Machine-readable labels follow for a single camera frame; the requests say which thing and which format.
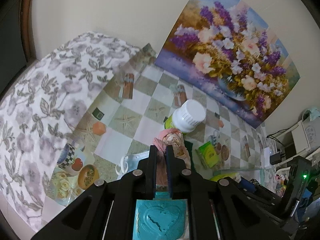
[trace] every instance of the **red apple print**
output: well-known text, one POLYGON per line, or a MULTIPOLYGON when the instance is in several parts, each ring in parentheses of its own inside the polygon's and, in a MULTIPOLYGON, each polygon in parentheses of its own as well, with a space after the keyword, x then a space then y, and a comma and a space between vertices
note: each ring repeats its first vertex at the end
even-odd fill
POLYGON ((75 163, 72 164, 71 168, 74 171, 79 171, 79 170, 81 170, 82 166, 83 166, 83 162, 81 161, 81 159, 80 158, 76 158, 75 159, 75 163))

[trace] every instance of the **poster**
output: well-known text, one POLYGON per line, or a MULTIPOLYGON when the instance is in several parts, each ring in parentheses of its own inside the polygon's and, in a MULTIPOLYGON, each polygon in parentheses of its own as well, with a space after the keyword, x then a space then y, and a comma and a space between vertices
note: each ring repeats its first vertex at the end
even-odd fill
POLYGON ((300 78, 282 42, 242 0, 189 0, 155 64, 254 128, 300 78))

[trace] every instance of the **floral bedding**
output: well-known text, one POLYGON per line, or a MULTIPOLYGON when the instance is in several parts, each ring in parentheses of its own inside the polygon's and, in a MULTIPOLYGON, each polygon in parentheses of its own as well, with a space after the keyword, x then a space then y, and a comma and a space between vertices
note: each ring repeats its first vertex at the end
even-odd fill
POLYGON ((0 104, 0 189, 38 231, 45 191, 67 138, 114 71, 139 51, 87 32, 36 63, 0 104))

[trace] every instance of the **wall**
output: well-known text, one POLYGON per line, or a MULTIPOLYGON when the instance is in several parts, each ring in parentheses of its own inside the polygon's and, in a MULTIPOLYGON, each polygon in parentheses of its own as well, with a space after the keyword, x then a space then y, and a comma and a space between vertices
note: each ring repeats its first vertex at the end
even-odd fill
MULTIPOLYGON (((33 0, 37 58, 87 30, 117 36, 159 52, 188 0, 33 0)), ((265 121, 267 132, 290 127, 308 106, 320 107, 320 30, 300 0, 244 0, 275 31, 300 80, 265 121)))

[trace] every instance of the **surgical mask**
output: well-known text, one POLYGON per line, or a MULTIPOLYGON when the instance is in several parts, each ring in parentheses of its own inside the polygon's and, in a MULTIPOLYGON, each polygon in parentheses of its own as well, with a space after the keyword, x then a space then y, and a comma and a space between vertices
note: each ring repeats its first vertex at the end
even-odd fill
POLYGON ((116 166, 116 174, 118 174, 117 180, 121 179, 124 174, 136 170, 139 161, 148 157, 149 151, 123 156, 119 165, 116 166))

